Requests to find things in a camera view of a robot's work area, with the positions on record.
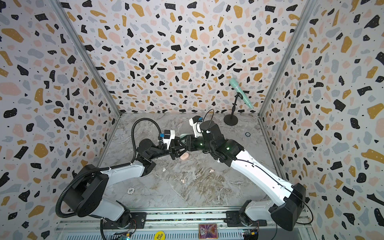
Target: round black stand base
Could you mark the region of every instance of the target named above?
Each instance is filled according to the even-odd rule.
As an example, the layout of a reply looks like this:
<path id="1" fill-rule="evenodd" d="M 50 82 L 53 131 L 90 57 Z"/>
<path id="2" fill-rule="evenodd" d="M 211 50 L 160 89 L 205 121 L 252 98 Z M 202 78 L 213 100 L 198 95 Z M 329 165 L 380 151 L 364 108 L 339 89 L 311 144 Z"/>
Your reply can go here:
<path id="1" fill-rule="evenodd" d="M 231 114 L 228 114 L 224 117 L 224 122 L 226 125 L 234 126 L 237 124 L 238 119 L 235 115 L 232 115 L 232 118 L 231 118 Z"/>

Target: gray marble surface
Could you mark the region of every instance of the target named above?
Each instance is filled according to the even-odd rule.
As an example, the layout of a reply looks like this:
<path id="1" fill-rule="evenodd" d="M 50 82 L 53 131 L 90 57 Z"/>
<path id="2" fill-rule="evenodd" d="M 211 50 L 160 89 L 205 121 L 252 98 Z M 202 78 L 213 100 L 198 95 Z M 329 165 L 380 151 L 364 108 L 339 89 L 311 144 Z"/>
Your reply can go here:
<path id="1" fill-rule="evenodd" d="M 176 136 L 179 136 L 183 133 L 193 134 L 188 122 L 193 116 L 194 114 L 124 114 L 101 167 L 126 163 L 132 159 L 131 128 L 136 120 L 151 118 L 158 123 L 162 132 L 165 129 L 175 130 Z M 236 126 L 226 125 L 224 116 L 225 114 L 215 114 L 213 117 L 224 137 L 240 143 L 255 159 L 276 173 L 257 115 L 237 114 L 239 122 Z M 245 136 L 246 132 L 251 133 L 251 136 Z M 140 122 L 135 128 L 136 145 L 138 146 L 144 138 L 155 142 L 157 135 L 154 124 L 148 121 Z M 116 183 L 105 190 L 104 196 L 118 200 L 130 208 L 241 206 L 248 199 L 269 199 L 240 172 L 224 163 L 218 163 L 209 154 L 203 154 L 201 151 L 190 152 L 185 161 L 172 160 L 170 156 L 154 161 L 156 166 L 149 175 Z M 131 195 L 127 194 L 130 187 L 135 189 Z"/>

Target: small pink object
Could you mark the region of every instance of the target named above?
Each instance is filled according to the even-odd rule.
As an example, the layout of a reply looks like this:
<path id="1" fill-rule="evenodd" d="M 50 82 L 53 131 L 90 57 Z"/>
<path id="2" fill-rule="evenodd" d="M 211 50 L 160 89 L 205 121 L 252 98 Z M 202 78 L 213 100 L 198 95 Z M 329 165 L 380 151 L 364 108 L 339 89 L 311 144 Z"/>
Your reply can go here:
<path id="1" fill-rule="evenodd" d="M 185 161 L 187 160 L 187 158 L 189 157 L 189 154 L 187 152 L 183 153 L 183 155 L 180 156 L 180 159 L 181 161 Z"/>

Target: terrazzo pattern wallpaper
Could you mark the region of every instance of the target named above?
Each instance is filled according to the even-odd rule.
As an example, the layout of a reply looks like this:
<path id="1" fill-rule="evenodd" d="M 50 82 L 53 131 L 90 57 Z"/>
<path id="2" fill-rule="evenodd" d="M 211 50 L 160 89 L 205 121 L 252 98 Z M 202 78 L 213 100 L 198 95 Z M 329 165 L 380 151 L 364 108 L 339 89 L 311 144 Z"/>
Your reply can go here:
<path id="1" fill-rule="evenodd" d="M 258 113 L 305 0 L 63 0 L 122 112 Z"/>
<path id="2" fill-rule="evenodd" d="M 384 1 L 321 1 L 262 120 L 318 239 L 384 239 Z"/>
<path id="3" fill-rule="evenodd" d="M 0 1 L 0 22 L 0 239 L 49 239 L 118 117 L 47 2 Z"/>

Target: black mounting plate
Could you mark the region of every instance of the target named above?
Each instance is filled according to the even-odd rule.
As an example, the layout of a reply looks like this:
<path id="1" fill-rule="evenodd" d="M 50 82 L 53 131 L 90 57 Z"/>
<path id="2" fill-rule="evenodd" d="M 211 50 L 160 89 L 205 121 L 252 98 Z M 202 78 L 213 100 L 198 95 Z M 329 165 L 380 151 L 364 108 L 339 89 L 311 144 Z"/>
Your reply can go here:
<path id="1" fill-rule="evenodd" d="M 147 217 L 147 213 L 146 212 L 131 212 L 131 215 L 132 215 L 132 222 L 133 222 L 133 224 L 135 224 L 135 221 L 136 221 L 136 224 L 137 224 L 136 229 L 143 229 L 144 228 L 144 224 L 145 224 L 145 220 L 146 220 L 146 217 Z M 118 228 L 117 226 L 115 226 L 113 224 L 113 221 L 111 221 L 109 219 L 106 219 L 106 221 L 107 222 L 105 222 L 104 225 L 103 225 L 103 229 L 120 229 L 120 228 Z"/>
<path id="2" fill-rule="evenodd" d="M 226 211 L 226 219 L 224 222 L 227 223 L 228 227 L 246 227 L 241 223 L 239 211 Z M 259 227 L 266 227 L 266 220 L 257 220 L 259 222 Z M 254 221 L 249 227 L 257 227 L 257 221 Z"/>

